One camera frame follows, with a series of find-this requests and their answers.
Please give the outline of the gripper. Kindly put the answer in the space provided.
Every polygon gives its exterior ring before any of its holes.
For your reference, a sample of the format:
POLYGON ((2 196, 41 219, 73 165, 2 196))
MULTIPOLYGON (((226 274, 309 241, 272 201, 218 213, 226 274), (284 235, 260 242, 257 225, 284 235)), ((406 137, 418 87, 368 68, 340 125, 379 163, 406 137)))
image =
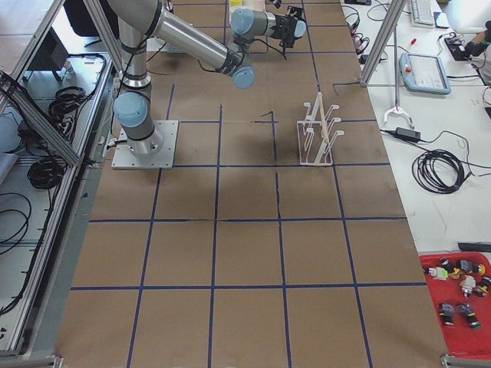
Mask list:
POLYGON ((272 27, 272 38, 281 43, 294 43, 307 30, 302 14, 275 15, 275 25, 272 27))

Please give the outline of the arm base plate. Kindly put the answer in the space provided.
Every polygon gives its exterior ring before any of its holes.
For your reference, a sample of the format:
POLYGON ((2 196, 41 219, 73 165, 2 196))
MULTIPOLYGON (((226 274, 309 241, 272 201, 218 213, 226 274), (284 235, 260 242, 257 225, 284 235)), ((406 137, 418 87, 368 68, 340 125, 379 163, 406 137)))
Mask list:
POLYGON ((146 140, 127 138, 121 129, 112 160, 113 169, 172 169, 178 135, 178 120, 154 120, 153 135, 146 140))

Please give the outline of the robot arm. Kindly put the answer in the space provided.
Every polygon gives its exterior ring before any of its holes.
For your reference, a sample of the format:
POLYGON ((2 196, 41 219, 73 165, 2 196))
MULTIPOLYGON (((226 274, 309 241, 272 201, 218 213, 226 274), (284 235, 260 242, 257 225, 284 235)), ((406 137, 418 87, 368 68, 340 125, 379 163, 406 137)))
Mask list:
POLYGON ((229 15, 232 37, 222 44, 179 18, 165 1, 110 1, 118 17, 123 67, 120 71, 121 95, 114 113, 127 135, 130 153, 148 156, 163 148, 163 134, 150 116, 152 62, 147 42, 159 38, 184 56, 173 62, 170 76, 184 77, 184 68, 195 60, 201 71, 230 77, 236 87, 245 89, 255 81, 249 56, 252 43, 271 38, 279 42, 276 51, 284 54, 306 32, 303 8, 288 7, 285 15, 267 12, 248 2, 236 5, 229 15))

